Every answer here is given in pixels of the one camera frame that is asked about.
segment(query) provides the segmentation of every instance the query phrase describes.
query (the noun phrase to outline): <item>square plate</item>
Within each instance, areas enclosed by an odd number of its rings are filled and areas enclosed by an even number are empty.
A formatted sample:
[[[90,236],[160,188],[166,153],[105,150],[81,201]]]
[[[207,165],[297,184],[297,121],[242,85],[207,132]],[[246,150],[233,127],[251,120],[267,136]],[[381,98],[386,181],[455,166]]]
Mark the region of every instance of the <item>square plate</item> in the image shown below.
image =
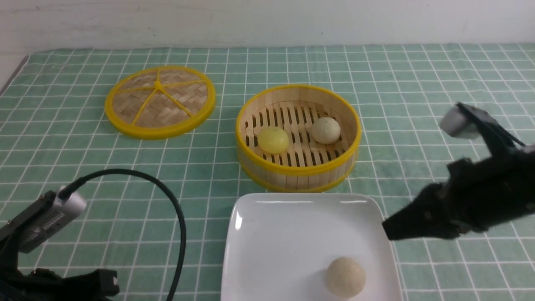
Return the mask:
[[[340,256],[366,271],[351,301],[401,301],[392,246],[377,203],[361,194],[254,193],[228,227],[221,301],[338,301],[325,271]]]

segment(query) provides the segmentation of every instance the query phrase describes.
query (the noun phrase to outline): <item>bamboo steamer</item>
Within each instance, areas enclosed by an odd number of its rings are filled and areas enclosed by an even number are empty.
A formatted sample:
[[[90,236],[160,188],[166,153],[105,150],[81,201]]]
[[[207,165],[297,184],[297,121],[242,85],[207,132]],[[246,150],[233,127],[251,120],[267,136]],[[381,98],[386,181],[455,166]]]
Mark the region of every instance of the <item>bamboo steamer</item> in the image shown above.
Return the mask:
[[[316,143],[312,124],[334,118],[341,127],[338,141]],[[257,136],[268,126],[289,137],[285,152],[272,155],[258,146]],[[269,190],[322,192],[340,184],[351,172],[361,139],[356,111],[333,92],[308,85],[285,85],[265,90],[250,99],[236,120],[238,160],[247,175]]]

